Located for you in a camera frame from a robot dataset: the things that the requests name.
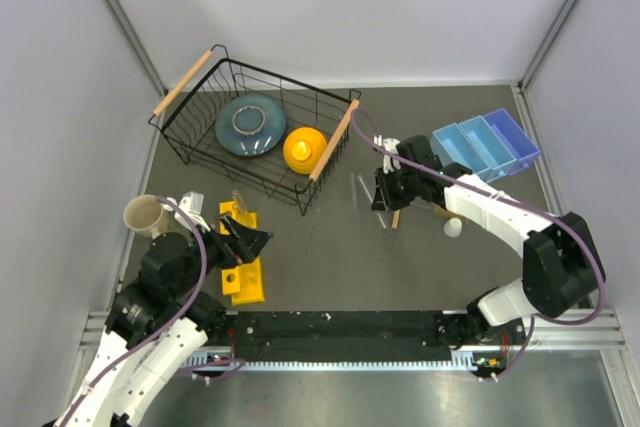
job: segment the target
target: white wall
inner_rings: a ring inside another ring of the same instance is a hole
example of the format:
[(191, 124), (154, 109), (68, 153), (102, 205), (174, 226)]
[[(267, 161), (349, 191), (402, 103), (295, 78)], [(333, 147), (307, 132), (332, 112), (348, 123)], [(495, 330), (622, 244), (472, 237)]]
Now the white wall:
[(168, 85), (213, 43), (319, 83), (519, 79), (564, 0), (121, 0)]
[(583, 214), (609, 304), (640, 361), (640, 4), (582, 0), (530, 91), (567, 207)]
[(101, 0), (0, 0), (0, 425), (60, 414), (157, 102)]

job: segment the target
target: gray floor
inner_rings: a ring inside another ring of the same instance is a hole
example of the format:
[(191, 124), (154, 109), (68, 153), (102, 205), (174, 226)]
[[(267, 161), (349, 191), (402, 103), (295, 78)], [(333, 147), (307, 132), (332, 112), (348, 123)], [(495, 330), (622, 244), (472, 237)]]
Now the gray floor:
[(468, 373), (240, 373), (173, 379), (142, 427), (622, 427), (600, 355), (528, 353), (497, 385)]
[[(515, 118), (507, 86), (365, 89), (362, 107), (383, 134), (405, 138), (431, 132), (499, 108)], [(445, 236), (444, 219), (429, 210), (402, 211), (397, 231), (382, 230), (357, 190), (355, 223), (351, 174), (362, 174), (373, 188), (381, 157), (355, 133), (312, 210), (302, 217), (296, 207), (240, 188), (260, 226), (274, 232), (263, 254), (266, 302), (249, 310), (418, 310), (460, 309), (483, 292), (521, 275), (521, 260), (499, 240), (474, 225), (457, 239)], [(513, 197), (544, 207), (535, 169), (502, 179), (494, 186)], [(180, 198), (189, 190), (205, 194), (205, 218), (216, 218), (218, 203), (230, 200), (231, 182), (199, 166), (185, 166), (160, 139), (147, 191)], [(138, 270), (148, 243), (137, 238), (126, 279)], [(220, 278), (209, 276), (205, 291), (220, 294)]]

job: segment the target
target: blue bin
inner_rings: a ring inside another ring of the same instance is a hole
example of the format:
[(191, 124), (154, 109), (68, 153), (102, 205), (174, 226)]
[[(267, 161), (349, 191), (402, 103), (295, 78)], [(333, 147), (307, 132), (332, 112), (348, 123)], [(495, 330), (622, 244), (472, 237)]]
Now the blue bin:
[(490, 173), (489, 166), (473, 147), (457, 124), (447, 125), (433, 132), (431, 148), (442, 165), (458, 162), (471, 169), (482, 180)]
[(492, 182), (509, 175), (516, 163), (516, 158), (484, 118), (474, 117), (458, 125), (489, 166), (490, 170), (486, 182)]
[(518, 123), (504, 109), (484, 116), (502, 143), (516, 158), (509, 175), (528, 169), (540, 155), (540, 149), (531, 142)]

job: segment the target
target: yellow bowl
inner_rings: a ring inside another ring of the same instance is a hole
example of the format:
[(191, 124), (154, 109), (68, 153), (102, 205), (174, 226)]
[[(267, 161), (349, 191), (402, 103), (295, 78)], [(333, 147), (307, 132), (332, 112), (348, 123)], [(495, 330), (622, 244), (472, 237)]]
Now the yellow bowl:
[(326, 148), (327, 139), (322, 132), (311, 127), (300, 127), (284, 141), (284, 160), (294, 172), (310, 174)]

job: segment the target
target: wire basket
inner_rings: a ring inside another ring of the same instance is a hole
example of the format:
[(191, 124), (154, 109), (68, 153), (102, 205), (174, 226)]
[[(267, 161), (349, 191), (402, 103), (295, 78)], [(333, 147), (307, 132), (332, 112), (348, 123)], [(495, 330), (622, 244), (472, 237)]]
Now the wire basket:
[[(216, 51), (224, 53), (224, 57), (198, 81), (160, 125), (158, 116), (180, 95), (189, 80)], [(255, 93), (272, 97), (282, 104), (287, 118), (285, 134), (269, 152), (255, 157), (234, 155), (216, 139), (216, 117), (231, 100)], [(234, 183), (262, 191), (269, 198), (298, 206), (300, 213), (305, 215), (342, 154), (349, 140), (349, 129), (347, 126), (337, 138), (335, 149), (315, 181), (289, 168), (284, 160), (284, 140), (299, 127), (313, 127), (329, 140), (334, 132), (340, 130), (338, 126), (347, 108), (360, 95), (361, 92), (352, 89), (349, 98), (345, 98), (230, 59), (226, 47), (215, 45), (158, 105), (149, 123), (160, 130), (185, 164), (201, 165), (225, 175)]]

